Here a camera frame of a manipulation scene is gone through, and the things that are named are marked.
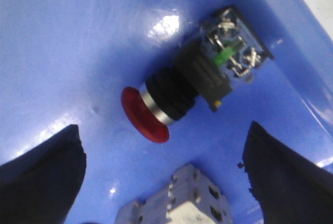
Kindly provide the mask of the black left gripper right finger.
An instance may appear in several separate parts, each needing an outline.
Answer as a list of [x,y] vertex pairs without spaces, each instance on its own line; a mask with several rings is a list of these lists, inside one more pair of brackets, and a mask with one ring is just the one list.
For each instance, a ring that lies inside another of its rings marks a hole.
[[252,121],[242,163],[264,223],[332,223],[332,173]]

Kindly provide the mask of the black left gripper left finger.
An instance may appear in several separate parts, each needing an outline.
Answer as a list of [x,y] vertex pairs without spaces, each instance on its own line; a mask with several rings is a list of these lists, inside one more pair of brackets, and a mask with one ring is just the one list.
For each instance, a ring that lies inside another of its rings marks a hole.
[[1,165],[1,223],[64,223],[85,172],[79,127],[69,125]]

